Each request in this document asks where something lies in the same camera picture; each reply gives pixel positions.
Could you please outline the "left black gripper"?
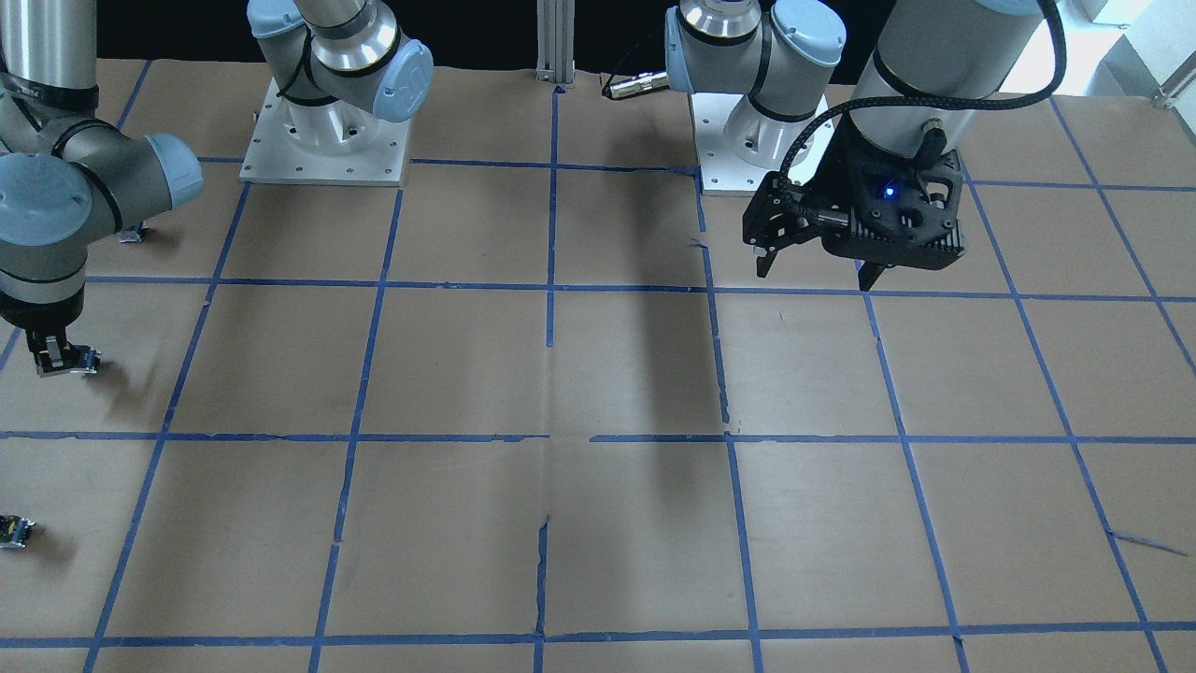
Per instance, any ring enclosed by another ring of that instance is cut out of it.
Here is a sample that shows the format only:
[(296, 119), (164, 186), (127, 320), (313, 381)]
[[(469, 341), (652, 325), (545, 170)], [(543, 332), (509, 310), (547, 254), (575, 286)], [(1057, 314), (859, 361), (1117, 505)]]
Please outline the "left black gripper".
[[(742, 241), (753, 249), (756, 276), (768, 277), (779, 251), (825, 233), (819, 212), (803, 203), (804, 188), (781, 171), (761, 179), (742, 218)], [(869, 293), (891, 265), (945, 261), (945, 131), (927, 120), (907, 153), (864, 136), (850, 115), (808, 183), (808, 204), (848, 213), (846, 233), (820, 238), (826, 252), (862, 261), (858, 286)]]

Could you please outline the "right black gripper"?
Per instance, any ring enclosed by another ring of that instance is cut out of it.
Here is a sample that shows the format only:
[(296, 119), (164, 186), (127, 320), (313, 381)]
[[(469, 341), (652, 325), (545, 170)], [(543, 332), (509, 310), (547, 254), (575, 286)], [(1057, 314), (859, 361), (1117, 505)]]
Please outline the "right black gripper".
[(65, 328), (74, 320), (73, 308), (23, 308), (19, 328), (33, 357), (72, 357), (73, 345)]

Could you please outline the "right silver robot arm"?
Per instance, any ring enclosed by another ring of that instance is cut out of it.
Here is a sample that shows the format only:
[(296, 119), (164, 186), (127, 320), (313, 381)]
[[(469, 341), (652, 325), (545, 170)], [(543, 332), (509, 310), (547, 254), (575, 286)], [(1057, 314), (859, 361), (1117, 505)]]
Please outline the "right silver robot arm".
[(93, 372), (65, 331), (81, 314), (87, 249), (205, 188), (171, 134), (132, 137), (97, 114), (94, 1), (5, 1), (1, 268), (4, 320), (43, 378)]

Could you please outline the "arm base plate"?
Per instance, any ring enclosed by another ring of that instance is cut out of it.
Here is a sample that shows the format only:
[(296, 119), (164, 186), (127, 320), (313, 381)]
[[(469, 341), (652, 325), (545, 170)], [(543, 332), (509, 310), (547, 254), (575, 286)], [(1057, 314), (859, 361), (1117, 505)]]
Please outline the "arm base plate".
[(299, 106), (270, 81), (239, 177), (274, 186), (399, 188), (411, 124), (377, 120), (343, 100)]
[(753, 195), (808, 126), (807, 120), (783, 122), (761, 114), (748, 100), (748, 86), (698, 91), (689, 100), (702, 192), (708, 195)]

